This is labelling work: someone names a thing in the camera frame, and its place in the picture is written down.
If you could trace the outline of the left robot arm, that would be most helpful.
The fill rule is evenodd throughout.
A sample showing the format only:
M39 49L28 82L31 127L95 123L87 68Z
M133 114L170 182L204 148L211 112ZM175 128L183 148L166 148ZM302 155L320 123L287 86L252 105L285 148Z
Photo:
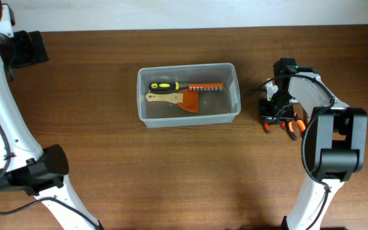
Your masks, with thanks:
M12 70L49 60L39 31L13 31L15 16L0 1L0 192L24 191L34 201L14 214L44 204L63 229L102 229L84 207L69 179L69 165L58 144L43 148L26 126L8 83Z

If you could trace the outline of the small red-handled cutters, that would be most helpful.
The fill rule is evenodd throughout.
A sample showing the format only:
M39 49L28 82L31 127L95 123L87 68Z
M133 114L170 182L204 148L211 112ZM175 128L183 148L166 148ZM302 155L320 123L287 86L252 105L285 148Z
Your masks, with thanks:
M270 126L271 125L279 125L281 127L281 129L285 130L286 129L286 123L285 122L277 122L277 123L263 123L263 129L264 129L264 132L266 134L269 134L270 133Z

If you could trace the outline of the orange scraper wooden handle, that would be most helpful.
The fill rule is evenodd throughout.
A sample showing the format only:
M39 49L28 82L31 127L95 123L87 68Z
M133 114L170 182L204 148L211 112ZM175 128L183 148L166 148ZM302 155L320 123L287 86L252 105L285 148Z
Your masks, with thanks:
M199 93L190 91L189 89L181 90L179 93L169 94L146 94L146 99L149 102L168 102L177 104L179 108L187 112L199 112Z

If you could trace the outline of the file with black-yellow handle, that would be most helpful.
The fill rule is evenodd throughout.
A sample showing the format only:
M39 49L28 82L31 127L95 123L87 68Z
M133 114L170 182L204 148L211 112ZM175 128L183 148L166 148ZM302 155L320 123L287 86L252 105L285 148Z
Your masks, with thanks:
M150 91L168 91L187 88L189 83L184 82L152 82L149 84Z

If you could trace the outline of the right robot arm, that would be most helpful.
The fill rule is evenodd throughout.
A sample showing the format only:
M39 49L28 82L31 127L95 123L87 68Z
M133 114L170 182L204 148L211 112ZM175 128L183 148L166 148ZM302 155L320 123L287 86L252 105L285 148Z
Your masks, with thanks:
M305 178L292 211L281 229L320 229L337 191L364 164L367 112L340 101L322 82L317 70L293 58L273 65L274 77L261 85L267 93L258 103L266 133L280 125L292 140L302 134Z

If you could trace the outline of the orange perforated bit holder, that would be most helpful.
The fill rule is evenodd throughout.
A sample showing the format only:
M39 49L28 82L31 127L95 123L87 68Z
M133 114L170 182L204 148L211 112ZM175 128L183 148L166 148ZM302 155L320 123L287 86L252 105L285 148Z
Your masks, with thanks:
M190 91L223 91L223 83L189 84Z

